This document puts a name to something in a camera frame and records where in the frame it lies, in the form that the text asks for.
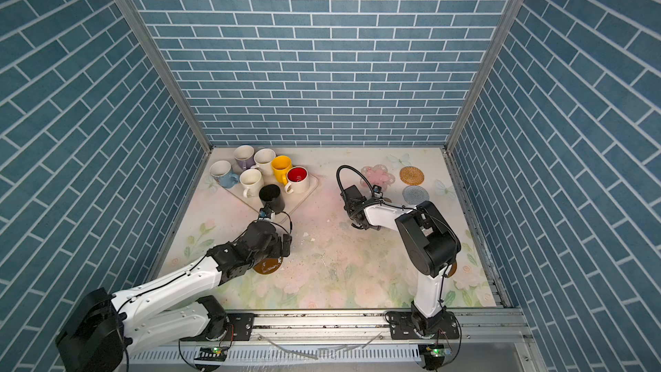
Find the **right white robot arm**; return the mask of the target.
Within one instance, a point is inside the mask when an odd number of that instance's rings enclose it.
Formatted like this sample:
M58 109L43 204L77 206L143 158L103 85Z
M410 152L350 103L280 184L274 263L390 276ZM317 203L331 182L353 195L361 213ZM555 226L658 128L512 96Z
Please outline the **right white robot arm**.
M363 196L354 185L340 189L340 196L353 227L361 230L388 228L399 233L418 271L411 322L421 336L441 330L443 322L449 320L442 289L461 251L461 242L437 207L429 201L414 208L397 207L377 196Z

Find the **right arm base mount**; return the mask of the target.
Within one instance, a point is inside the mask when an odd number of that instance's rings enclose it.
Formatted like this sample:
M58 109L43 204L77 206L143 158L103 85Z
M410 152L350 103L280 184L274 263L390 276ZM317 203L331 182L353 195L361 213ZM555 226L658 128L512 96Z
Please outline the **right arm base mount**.
M442 309L431 318L425 318L413 308L411 311L388 311L385 321L393 340L459 339L460 324L453 312Z

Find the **blue woven round coaster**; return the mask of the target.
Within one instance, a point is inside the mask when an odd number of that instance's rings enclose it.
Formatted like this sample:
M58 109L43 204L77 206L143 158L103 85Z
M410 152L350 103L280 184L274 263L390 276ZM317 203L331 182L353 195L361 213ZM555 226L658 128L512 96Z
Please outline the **blue woven round coaster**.
M407 204L417 206L420 203L430 200L430 195L426 189L420 186L411 185L402 190L402 196Z

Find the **brown round coaster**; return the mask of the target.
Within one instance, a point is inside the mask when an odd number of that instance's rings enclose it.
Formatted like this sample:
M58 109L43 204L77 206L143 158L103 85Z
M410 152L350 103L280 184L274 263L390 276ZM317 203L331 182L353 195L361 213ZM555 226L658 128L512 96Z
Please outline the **brown round coaster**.
M452 265L450 265L450 268L446 273L446 277L452 277L456 273L457 267L458 267L458 263L454 261Z
M253 270L260 275L269 275L276 272L283 263L283 258L265 258L257 263Z

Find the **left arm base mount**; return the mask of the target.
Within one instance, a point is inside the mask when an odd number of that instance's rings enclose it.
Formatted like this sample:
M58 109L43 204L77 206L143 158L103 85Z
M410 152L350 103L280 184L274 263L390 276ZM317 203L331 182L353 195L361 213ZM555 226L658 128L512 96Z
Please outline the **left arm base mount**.
M254 313L229 313L216 317L209 320L195 339L247 342L251 338L254 320Z

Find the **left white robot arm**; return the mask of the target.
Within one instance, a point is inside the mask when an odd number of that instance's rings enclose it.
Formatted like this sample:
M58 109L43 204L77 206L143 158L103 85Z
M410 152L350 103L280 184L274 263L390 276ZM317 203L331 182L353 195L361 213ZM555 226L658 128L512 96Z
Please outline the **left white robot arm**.
M224 339L229 317L211 290L266 259L287 258L291 231L253 220L233 241L151 282L110 293L96 289L70 314L55 344L68 371L114 371L130 356L171 341Z

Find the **pink flower coaster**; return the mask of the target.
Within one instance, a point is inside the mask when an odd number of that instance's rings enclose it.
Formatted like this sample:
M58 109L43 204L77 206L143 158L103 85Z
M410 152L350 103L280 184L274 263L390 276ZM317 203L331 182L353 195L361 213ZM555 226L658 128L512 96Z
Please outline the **pink flower coaster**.
M385 165L365 166L360 172L368 179L370 186L379 186L382 192L386 192L396 182L396 177Z

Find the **woven rattan coaster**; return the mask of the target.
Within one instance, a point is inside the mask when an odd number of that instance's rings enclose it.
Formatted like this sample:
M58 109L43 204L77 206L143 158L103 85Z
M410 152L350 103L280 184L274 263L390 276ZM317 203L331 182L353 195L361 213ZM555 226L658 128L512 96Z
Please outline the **woven rattan coaster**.
M424 173L415 166L405 166L399 171L401 181L407 185L420 186L424 182Z

